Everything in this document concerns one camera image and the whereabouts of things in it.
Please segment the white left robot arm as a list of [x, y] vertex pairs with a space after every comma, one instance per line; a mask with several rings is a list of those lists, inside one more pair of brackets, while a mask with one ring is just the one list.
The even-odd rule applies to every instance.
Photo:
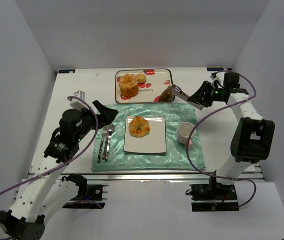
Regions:
[[118, 114], [117, 110], [102, 105], [98, 100], [93, 101], [93, 105], [98, 114], [82, 100], [63, 112], [33, 179], [29, 180], [25, 191], [8, 211], [0, 211], [0, 227], [12, 238], [39, 240], [45, 224], [68, 201], [86, 200], [87, 180], [80, 174], [72, 173], [64, 178], [54, 192], [51, 188], [78, 153], [79, 143], [87, 133], [110, 125]]

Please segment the steel serving tongs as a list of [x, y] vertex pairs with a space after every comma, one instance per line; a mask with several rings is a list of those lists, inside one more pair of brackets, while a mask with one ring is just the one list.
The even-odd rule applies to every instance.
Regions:
[[170, 91], [172, 92], [172, 94], [174, 96], [176, 96], [176, 97], [180, 98], [181, 100], [185, 101], [186, 103], [194, 106], [195, 108], [199, 109], [200, 111], [203, 110], [204, 106], [201, 105], [201, 104], [189, 101], [188, 99], [190, 98], [190, 96], [187, 95], [186, 93], [184, 93], [179, 86], [173, 84], [173, 85], [170, 85], [168, 87], [168, 89], [170, 89]]

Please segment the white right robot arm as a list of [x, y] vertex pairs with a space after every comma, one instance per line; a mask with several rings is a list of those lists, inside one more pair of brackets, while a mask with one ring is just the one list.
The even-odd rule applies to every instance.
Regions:
[[256, 91], [249, 95], [240, 87], [244, 76], [224, 70], [223, 83], [219, 84], [217, 73], [212, 73], [212, 81], [204, 81], [201, 87], [187, 101], [201, 108], [208, 108], [214, 102], [224, 102], [224, 109], [230, 108], [238, 125], [230, 145], [230, 157], [210, 176], [221, 188], [227, 188], [238, 180], [250, 165], [268, 158], [275, 130], [275, 123], [263, 118], [252, 104]]

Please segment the brown chocolate croissant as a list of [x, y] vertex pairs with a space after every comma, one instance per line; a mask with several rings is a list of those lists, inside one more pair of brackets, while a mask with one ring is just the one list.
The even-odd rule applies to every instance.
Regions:
[[159, 97], [160, 102], [169, 102], [174, 98], [172, 86], [168, 86]]

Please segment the glazed ring bread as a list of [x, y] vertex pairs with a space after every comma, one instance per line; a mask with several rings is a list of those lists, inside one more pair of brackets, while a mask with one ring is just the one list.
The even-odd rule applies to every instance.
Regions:
[[129, 123], [129, 133], [136, 138], [145, 137], [150, 133], [149, 122], [142, 116], [134, 117]]

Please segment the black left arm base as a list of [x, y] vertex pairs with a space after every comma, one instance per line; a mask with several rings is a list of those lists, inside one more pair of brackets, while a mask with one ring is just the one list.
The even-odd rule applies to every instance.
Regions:
[[74, 183], [77, 195], [64, 204], [64, 209], [103, 209], [108, 198], [109, 186], [105, 184], [88, 183], [87, 179], [79, 174], [72, 173], [63, 176], [63, 183]]

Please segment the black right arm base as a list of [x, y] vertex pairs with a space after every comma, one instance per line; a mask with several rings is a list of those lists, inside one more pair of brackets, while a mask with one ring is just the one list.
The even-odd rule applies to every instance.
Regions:
[[191, 184], [185, 191], [191, 197], [193, 212], [236, 212], [239, 204], [235, 187], [230, 190], [212, 190], [209, 184]]

